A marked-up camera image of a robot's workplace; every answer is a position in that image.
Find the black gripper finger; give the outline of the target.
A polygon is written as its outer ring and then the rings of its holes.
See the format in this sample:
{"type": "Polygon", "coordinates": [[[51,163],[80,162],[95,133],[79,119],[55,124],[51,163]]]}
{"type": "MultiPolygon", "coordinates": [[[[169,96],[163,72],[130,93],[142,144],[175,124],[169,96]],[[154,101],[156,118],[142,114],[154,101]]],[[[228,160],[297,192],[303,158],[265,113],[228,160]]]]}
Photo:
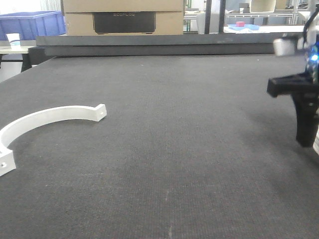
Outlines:
{"type": "Polygon", "coordinates": [[[292,100],[296,109],[296,141],[302,147],[312,147],[319,127],[319,95],[315,93],[294,93],[292,100]]]}

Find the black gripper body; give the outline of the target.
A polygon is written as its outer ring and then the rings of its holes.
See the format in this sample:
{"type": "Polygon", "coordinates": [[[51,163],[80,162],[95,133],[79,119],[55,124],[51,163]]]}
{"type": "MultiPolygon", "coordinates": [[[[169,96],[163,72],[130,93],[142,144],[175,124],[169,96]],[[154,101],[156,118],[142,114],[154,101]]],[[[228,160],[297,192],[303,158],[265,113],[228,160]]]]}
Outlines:
{"type": "Polygon", "coordinates": [[[319,85],[313,83],[310,73],[302,72],[298,74],[270,78],[267,85],[267,93],[276,98],[280,95],[318,93],[319,85]]]}

